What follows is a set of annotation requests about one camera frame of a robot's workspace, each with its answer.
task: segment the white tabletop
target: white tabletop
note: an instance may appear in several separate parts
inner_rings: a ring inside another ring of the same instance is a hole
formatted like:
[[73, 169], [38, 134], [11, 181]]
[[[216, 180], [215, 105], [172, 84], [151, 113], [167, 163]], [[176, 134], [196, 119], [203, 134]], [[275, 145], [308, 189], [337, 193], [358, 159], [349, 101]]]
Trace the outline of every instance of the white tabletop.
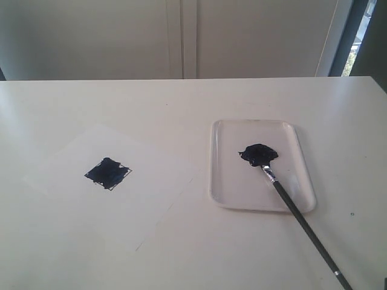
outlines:
[[[295, 125], [317, 197], [307, 221], [354, 289], [383, 289], [387, 95], [369, 77], [1, 82], [0, 113], [2, 290], [340, 289], [293, 216], [209, 200], [223, 118]], [[22, 181], [96, 123], [200, 170], [134, 253], [63, 232], [57, 205]]]

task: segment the paintbrush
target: paintbrush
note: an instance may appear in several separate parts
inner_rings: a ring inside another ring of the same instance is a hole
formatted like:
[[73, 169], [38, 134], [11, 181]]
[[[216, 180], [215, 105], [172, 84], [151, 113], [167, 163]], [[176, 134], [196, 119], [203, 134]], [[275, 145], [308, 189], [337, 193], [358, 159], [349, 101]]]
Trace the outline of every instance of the paintbrush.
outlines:
[[278, 157], [278, 153], [266, 145], [254, 144], [246, 147], [245, 151], [239, 152], [239, 155], [242, 159], [248, 161], [251, 166], [261, 167], [263, 172], [271, 180], [273, 186], [277, 190], [282, 200], [286, 203], [291, 213], [295, 216], [301, 227], [304, 229], [310, 240], [313, 242], [320, 255], [324, 258], [328, 266], [331, 268], [333, 274], [340, 281], [343, 288], [345, 290], [352, 290], [352, 287], [344, 277], [343, 273], [341, 273], [339, 267], [337, 267], [336, 263], [333, 261], [328, 251], [324, 248], [314, 231], [311, 229], [311, 227], [303, 217], [302, 213], [298, 210], [297, 206], [291, 200], [286, 190], [282, 187], [281, 183], [279, 183], [279, 181], [275, 177], [275, 174], [273, 173], [273, 170], [270, 167], [270, 162]]

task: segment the black brush handle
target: black brush handle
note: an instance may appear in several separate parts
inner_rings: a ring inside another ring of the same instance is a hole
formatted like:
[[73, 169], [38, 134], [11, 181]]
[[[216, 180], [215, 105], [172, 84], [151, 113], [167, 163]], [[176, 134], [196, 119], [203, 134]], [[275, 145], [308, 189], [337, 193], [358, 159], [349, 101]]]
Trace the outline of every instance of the black brush handle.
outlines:
[[286, 203], [291, 213], [295, 216], [297, 221], [300, 223], [310, 240], [313, 242], [314, 246], [317, 248], [318, 252], [320, 252], [320, 255], [324, 258], [328, 266], [331, 268], [333, 274], [336, 276], [336, 278], [340, 281], [341, 285], [345, 290], [352, 290], [351, 285], [348, 283], [344, 275], [341, 273], [339, 267], [337, 267], [336, 263], [333, 261], [331, 256], [328, 254], [322, 243], [320, 242], [319, 238], [316, 236], [314, 231], [311, 229], [311, 227], [308, 225], [307, 221], [304, 219], [301, 212], [298, 210], [297, 206], [294, 204], [294, 202], [291, 200], [290, 196], [286, 192], [286, 190], [282, 187], [282, 185], [275, 181], [273, 182], [274, 187], [276, 188], [277, 192], [281, 196], [282, 200]]

